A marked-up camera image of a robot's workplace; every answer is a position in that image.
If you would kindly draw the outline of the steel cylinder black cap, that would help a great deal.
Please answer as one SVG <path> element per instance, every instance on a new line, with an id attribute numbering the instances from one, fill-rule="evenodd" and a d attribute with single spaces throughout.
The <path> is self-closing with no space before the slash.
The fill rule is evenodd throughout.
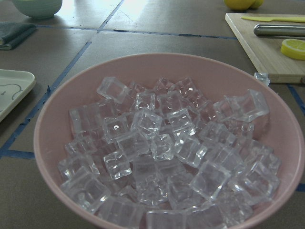
<path id="1" fill-rule="evenodd" d="M 256 36 L 304 37 L 305 27 L 302 25 L 257 24 L 254 27 L 254 34 Z"/>

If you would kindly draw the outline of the oval yellow lemon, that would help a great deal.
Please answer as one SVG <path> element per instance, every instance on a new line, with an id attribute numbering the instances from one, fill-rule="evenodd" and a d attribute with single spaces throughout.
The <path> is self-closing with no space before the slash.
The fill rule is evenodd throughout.
<path id="1" fill-rule="evenodd" d="M 256 10 L 258 9 L 262 4 L 264 3 L 264 0 L 255 0 L 253 4 L 249 7 L 250 9 Z"/>

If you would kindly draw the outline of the lemon half slice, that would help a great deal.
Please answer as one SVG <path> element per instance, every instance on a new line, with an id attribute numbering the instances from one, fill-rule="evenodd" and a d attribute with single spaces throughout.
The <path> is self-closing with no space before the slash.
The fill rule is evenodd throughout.
<path id="1" fill-rule="evenodd" d="M 282 41 L 281 53 L 293 59 L 304 60 L 305 41 L 299 39 L 285 39 Z"/>

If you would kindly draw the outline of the wooden cutting board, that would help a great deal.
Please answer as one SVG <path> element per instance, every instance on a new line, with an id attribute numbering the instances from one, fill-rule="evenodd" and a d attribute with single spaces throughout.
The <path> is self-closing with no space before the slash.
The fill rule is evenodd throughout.
<path id="1" fill-rule="evenodd" d="M 281 53 L 285 37 L 259 37 L 254 34 L 257 24 L 287 24 L 281 21 L 250 21 L 252 17 L 304 17 L 303 14 L 226 13 L 225 20 L 259 73 L 305 76 L 305 62 L 289 58 Z"/>

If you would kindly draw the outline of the grey folded cloth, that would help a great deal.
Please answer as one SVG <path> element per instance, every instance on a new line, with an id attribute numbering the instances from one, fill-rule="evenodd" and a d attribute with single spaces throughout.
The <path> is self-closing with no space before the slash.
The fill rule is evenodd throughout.
<path id="1" fill-rule="evenodd" d="M 0 49 L 12 50 L 35 32 L 34 24 L 8 22 L 0 23 Z"/>

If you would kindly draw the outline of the cream bear tray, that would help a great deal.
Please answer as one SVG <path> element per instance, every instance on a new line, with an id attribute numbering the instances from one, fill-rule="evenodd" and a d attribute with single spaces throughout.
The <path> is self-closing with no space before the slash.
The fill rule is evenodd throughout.
<path id="1" fill-rule="evenodd" d="M 0 70 L 0 121 L 34 88 L 35 76 L 26 71 Z"/>

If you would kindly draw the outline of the green bowl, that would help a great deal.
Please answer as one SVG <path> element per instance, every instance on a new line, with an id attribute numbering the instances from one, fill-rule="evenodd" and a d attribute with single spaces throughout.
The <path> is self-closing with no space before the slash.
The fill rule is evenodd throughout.
<path id="1" fill-rule="evenodd" d="M 17 10 L 34 19 L 52 18 L 62 7 L 62 0 L 13 0 Z"/>

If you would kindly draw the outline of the pink bowl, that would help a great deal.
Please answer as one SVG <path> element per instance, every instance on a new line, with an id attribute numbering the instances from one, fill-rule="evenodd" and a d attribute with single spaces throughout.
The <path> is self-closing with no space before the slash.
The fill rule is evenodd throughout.
<path id="1" fill-rule="evenodd" d="M 305 141 L 293 112 L 272 89 L 240 69 L 200 56 L 179 53 L 131 55 L 93 66 L 62 84 L 43 106 L 34 131 L 36 162 L 46 184 L 63 204 L 97 228 L 114 229 L 116 225 L 82 209 L 61 191 L 62 178 L 57 164 L 66 157 L 64 145 L 72 139 L 69 110 L 98 101 L 100 96 L 96 89 L 105 76 L 145 86 L 153 86 L 159 77 L 177 81 L 189 76 L 213 101 L 224 95 L 242 95 L 247 89 L 261 91 L 270 107 L 270 121 L 266 133 L 259 139 L 273 147 L 281 159 L 278 171 L 281 182 L 273 201 L 255 207 L 254 215 L 238 228 L 257 226 L 293 195 L 304 172 Z"/>

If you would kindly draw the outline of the round yellow lemon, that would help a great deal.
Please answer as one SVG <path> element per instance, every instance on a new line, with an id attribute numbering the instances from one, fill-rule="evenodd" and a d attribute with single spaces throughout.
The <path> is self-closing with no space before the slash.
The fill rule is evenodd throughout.
<path id="1" fill-rule="evenodd" d="M 255 0 L 224 0 L 224 4 L 231 10 L 247 10 Z"/>

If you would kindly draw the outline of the pile of clear ice cubes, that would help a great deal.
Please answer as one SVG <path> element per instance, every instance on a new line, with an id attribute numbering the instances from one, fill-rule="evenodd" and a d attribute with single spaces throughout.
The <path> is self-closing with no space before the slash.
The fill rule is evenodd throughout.
<path id="1" fill-rule="evenodd" d="M 190 78 L 146 88 L 105 77 L 97 93 L 69 111 L 58 163 L 82 209 L 128 229 L 226 229 L 272 200 L 281 161 L 254 138 L 269 117 L 261 92 L 214 103 Z"/>

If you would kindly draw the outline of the yellow plastic knife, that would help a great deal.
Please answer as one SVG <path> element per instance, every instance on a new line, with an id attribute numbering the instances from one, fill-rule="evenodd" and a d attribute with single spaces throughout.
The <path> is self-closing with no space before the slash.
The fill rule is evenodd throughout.
<path id="1" fill-rule="evenodd" d="M 255 16 L 241 16 L 241 19 L 249 20 L 249 21 L 262 21 L 262 22 L 271 22 L 271 21 L 279 21 L 279 22 L 296 22 L 296 23 L 304 23 L 304 17 L 255 17 Z"/>

